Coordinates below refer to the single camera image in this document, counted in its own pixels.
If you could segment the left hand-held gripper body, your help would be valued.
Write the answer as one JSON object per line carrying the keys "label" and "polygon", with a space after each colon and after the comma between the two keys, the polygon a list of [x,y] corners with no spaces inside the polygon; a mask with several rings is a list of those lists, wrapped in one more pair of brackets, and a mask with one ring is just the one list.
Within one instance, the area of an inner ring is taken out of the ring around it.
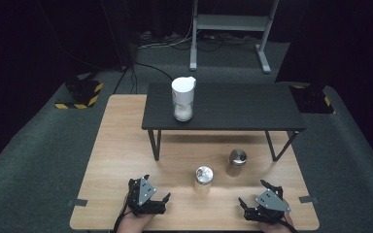
{"label": "left hand-held gripper body", "polygon": [[153,201],[156,188],[149,181],[130,179],[128,182],[128,195],[126,204],[135,216],[139,215],[163,215],[166,205],[161,201]]}

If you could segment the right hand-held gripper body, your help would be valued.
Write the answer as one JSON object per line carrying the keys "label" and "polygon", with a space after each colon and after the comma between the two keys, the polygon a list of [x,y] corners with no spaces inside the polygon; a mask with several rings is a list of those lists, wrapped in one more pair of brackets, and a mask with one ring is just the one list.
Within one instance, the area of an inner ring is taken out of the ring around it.
{"label": "right hand-held gripper body", "polygon": [[284,201],[283,188],[274,186],[274,190],[267,189],[255,198],[257,207],[244,212],[244,219],[265,223],[276,223],[290,212],[291,208]]}

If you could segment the black shelf with metal legs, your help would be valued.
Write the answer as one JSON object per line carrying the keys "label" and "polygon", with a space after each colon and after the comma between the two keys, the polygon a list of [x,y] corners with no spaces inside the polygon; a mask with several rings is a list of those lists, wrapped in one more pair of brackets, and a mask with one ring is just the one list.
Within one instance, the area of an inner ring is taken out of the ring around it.
{"label": "black shelf with metal legs", "polygon": [[195,89],[192,119],[180,122],[173,116],[171,85],[151,83],[142,128],[158,159],[163,130],[286,131],[293,140],[306,124],[287,85],[201,83]]}

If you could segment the person's right hand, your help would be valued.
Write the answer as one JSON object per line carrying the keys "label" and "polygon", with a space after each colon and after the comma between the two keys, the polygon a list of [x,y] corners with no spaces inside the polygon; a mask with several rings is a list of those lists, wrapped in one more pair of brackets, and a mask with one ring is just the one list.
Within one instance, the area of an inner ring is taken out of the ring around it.
{"label": "person's right hand", "polygon": [[[287,224],[293,227],[293,221],[289,212],[285,212],[285,216],[282,218]],[[280,223],[265,223],[258,222],[257,226],[263,233],[291,233],[290,229]]]}

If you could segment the person's left hand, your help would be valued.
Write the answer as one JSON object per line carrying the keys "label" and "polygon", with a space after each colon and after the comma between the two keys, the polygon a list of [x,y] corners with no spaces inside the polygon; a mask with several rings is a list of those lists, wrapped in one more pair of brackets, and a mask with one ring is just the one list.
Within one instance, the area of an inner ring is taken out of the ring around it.
{"label": "person's left hand", "polygon": [[116,233],[142,233],[153,219],[154,215],[135,216],[133,213],[124,214]]}

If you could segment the grey tape strip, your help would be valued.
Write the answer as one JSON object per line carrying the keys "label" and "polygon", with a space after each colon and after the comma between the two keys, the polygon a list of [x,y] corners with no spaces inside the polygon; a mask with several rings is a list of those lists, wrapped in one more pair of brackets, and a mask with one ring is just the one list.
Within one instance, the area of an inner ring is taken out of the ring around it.
{"label": "grey tape strip", "polygon": [[67,201],[67,207],[75,207],[75,206],[79,206],[79,207],[85,207],[87,204],[87,200],[84,200],[84,199],[68,199]]}
{"label": "grey tape strip", "polygon": [[320,202],[318,197],[314,196],[300,196],[298,197],[300,203],[313,203],[313,204],[318,204]]}

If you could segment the silver-lid jar of pale powder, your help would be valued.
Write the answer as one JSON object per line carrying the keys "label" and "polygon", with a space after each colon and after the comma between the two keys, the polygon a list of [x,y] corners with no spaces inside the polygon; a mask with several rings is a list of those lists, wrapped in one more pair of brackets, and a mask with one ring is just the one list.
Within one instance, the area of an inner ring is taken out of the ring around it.
{"label": "silver-lid jar of pale powder", "polygon": [[208,166],[200,166],[195,171],[194,191],[198,194],[206,194],[210,191],[214,177],[213,170]]}

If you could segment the black and yellow striped base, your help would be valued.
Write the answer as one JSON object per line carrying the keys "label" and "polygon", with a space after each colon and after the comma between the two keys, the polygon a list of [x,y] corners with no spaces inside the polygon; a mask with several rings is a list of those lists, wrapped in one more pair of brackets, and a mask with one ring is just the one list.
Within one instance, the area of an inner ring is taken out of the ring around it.
{"label": "black and yellow striped base", "polygon": [[72,100],[55,102],[55,107],[62,110],[82,110],[94,106],[98,100],[103,84],[99,81],[77,80],[73,83],[66,83],[65,86],[71,95]]}
{"label": "black and yellow striped base", "polygon": [[323,93],[322,90],[315,91],[309,85],[291,85],[289,89],[300,113],[334,113],[334,108],[332,107],[329,98]]}

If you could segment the white metal stand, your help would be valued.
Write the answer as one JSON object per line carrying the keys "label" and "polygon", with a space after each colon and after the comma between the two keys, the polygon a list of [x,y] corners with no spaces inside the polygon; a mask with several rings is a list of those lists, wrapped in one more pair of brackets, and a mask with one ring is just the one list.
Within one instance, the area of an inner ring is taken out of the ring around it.
{"label": "white metal stand", "polygon": [[189,57],[189,70],[197,69],[197,34],[199,30],[229,30],[261,32],[262,38],[259,44],[254,46],[264,74],[270,74],[271,68],[264,52],[269,33],[275,18],[280,0],[271,0],[272,5],[269,14],[259,16],[228,16],[228,15],[202,15],[198,13],[198,0],[192,0],[192,35]]}

